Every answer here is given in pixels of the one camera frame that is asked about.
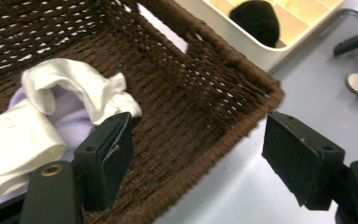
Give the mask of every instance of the white cloth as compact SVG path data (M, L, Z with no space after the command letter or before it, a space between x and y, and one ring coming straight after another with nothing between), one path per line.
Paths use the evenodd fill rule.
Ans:
M59 85L72 91L96 125L124 111L133 117L142 116L140 106L124 92L126 82L121 73L106 79L86 63L48 60L24 71L21 84L27 99L0 115L0 196L27 184L29 172L58 160L66 150L65 142L45 116L56 111L51 88Z
M42 113L55 111L51 88L60 85L72 91L83 101L91 121L98 125L120 112L128 111L133 117L142 116L141 108L124 90L124 76L119 73L105 79L86 63L52 59L25 71L21 80L28 99Z
M0 115L0 196L28 182L27 173L56 161L66 145L28 100Z

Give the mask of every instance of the black fabric item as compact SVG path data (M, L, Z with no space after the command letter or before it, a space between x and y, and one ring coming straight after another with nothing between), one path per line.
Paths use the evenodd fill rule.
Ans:
M229 17L260 43L275 48L280 35L280 27L270 3L244 2L235 7Z

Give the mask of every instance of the metal screw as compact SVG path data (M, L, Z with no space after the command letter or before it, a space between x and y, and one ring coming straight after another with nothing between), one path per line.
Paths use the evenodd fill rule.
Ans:
M42 171L42 176L52 176L52 175L56 175L59 172L61 172L63 170L63 166L59 165L59 164L53 164L50 165L48 167L46 167L45 169L43 169Z

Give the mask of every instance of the woven texture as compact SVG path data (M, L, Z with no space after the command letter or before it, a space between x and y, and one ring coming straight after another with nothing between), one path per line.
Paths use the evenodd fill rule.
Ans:
M138 3L188 43L186 53L140 15ZM56 57L106 77L122 72L144 112L114 207L84 213L86 223L151 223L283 96L277 80L173 1L0 1L0 113L21 72Z

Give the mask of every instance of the brown wicker basket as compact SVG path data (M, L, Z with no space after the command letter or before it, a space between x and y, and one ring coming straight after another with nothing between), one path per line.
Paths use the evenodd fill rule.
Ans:
M188 43L186 53L140 15L138 3ZM283 96L277 80L172 0L1 0L0 113L21 71L56 57L107 77L122 72L144 112L114 208L85 213L86 223L152 222Z

